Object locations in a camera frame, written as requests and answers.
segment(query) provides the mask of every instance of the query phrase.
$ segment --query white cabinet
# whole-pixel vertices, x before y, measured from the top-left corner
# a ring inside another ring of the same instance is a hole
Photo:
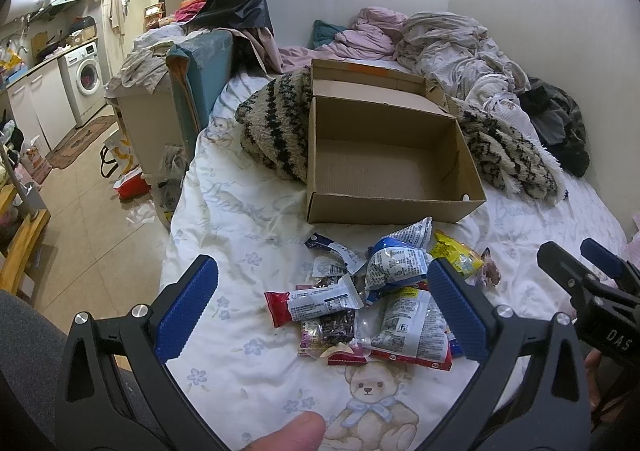
[[[53,150],[76,126],[58,63],[50,61],[28,75],[31,102],[49,147]]]
[[[9,87],[15,124],[27,141],[39,136],[36,145],[45,157],[76,126],[55,60]]]
[[[31,139],[38,136],[36,146],[40,154],[45,157],[49,153],[49,146],[38,122],[38,116],[33,109],[27,79],[21,79],[21,81],[12,85],[7,92],[9,94],[9,102],[11,103],[11,111],[15,124],[17,124],[18,128],[22,131],[24,140],[30,142]]]

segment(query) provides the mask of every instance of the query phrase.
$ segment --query cardboard box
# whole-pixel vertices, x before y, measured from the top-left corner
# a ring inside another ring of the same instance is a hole
[[[89,41],[95,38],[95,25],[84,28],[80,36],[82,37],[82,42]]]
[[[340,61],[314,59],[311,70],[308,222],[457,222],[486,201],[460,125],[435,103],[439,88]]]

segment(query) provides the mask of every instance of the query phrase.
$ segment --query washing machine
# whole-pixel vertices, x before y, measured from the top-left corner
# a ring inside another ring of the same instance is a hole
[[[84,126],[104,106],[104,86],[100,80],[95,41],[61,56],[58,64],[76,123]]]

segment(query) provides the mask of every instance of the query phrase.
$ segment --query door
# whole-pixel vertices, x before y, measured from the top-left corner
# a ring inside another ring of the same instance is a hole
[[[95,94],[101,86],[100,75],[98,73],[98,63],[95,57],[86,57],[78,65],[76,72],[76,85],[84,96]]]
[[[24,134],[24,142],[31,142],[31,139],[37,136],[36,146],[38,151],[43,157],[46,157],[49,153],[49,145],[40,127],[38,116],[33,109],[27,79],[23,78],[20,82],[11,86],[7,92],[9,93],[9,102],[11,103],[15,124]]]
[[[47,63],[28,79],[33,109],[53,150],[76,126],[57,62]]]

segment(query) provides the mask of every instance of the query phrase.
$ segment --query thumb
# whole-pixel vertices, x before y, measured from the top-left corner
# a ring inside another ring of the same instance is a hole
[[[313,411],[303,411],[281,430],[252,442],[243,451],[318,451],[326,426]]]

